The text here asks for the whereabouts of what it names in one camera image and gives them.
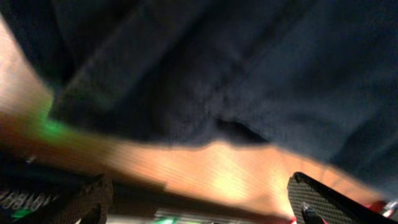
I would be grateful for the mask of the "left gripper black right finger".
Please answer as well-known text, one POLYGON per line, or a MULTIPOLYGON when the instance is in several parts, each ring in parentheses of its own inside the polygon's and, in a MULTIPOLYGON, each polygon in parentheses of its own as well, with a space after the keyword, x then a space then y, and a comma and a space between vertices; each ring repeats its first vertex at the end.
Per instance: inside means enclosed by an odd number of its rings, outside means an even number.
POLYGON ((396 200, 364 206, 302 172, 293 174, 287 190, 294 223, 397 224, 396 200))

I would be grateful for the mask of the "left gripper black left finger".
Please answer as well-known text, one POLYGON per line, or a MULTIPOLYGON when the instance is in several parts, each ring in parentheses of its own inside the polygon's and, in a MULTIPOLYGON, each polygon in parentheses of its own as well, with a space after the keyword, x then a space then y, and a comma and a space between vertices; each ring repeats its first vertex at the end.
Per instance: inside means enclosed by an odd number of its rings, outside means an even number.
POLYGON ((113 200, 113 184, 109 177, 100 175, 72 194, 60 197, 30 216, 31 223, 105 224, 113 200))

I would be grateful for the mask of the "navy blue shorts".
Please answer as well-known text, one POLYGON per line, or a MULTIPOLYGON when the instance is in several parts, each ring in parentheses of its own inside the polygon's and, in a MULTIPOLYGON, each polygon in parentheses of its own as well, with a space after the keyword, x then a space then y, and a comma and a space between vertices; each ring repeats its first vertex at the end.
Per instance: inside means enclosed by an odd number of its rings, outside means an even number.
POLYGON ((397 195, 397 2, 2 1, 49 118, 139 142, 273 143, 397 195))

